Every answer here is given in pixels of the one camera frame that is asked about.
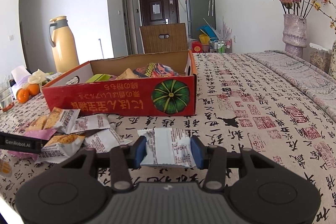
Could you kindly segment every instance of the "orange fruit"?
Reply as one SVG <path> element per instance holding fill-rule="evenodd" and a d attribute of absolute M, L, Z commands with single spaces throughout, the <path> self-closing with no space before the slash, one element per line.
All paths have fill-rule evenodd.
<path fill-rule="evenodd" d="M 27 90 L 29 92 L 29 95 L 35 96 L 40 93 L 40 86 L 39 84 L 29 84 Z"/>
<path fill-rule="evenodd" d="M 21 104 L 24 104 L 29 100 L 29 91 L 25 89 L 19 89 L 16 93 L 16 98 Z"/>

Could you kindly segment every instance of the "pumpkin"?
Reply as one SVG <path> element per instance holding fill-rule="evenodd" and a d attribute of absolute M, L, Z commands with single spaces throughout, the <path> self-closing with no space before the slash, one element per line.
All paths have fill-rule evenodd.
<path fill-rule="evenodd" d="M 166 80 L 152 92 L 155 107 L 166 114 L 182 112 L 190 101 L 188 86 L 177 80 Z"/>

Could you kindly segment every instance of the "pink snack package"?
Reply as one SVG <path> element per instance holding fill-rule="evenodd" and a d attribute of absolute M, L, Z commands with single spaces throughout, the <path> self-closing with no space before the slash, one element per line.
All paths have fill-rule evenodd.
<path fill-rule="evenodd" d="M 24 133 L 24 136 L 48 141 L 56 133 L 56 131 L 57 130 L 53 128 L 28 131 Z M 25 153 L 25 152 L 11 151 L 11 150 L 8 150 L 8 152 L 13 156 L 18 157 L 19 159 L 32 158 L 34 161 L 36 161 L 38 157 L 38 154 L 32 154 L 32 153 Z"/>

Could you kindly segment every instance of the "yellow flower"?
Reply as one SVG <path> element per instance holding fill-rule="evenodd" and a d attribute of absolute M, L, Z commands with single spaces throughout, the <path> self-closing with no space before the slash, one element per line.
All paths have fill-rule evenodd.
<path fill-rule="evenodd" d="M 319 4 L 318 2 L 314 2 L 313 6 L 316 10 L 319 10 L 321 8 L 321 4 Z"/>

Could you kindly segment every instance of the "metal screw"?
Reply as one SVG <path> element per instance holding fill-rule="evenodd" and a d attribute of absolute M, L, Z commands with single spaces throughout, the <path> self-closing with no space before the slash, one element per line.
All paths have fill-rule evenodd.
<path fill-rule="evenodd" d="M 209 181 L 205 184 L 205 187 L 210 190 L 218 190 L 222 188 L 222 184 L 219 181 Z"/>
<path fill-rule="evenodd" d="M 131 186 L 128 181 L 120 180 L 113 184 L 113 187 L 117 190 L 126 190 Z"/>

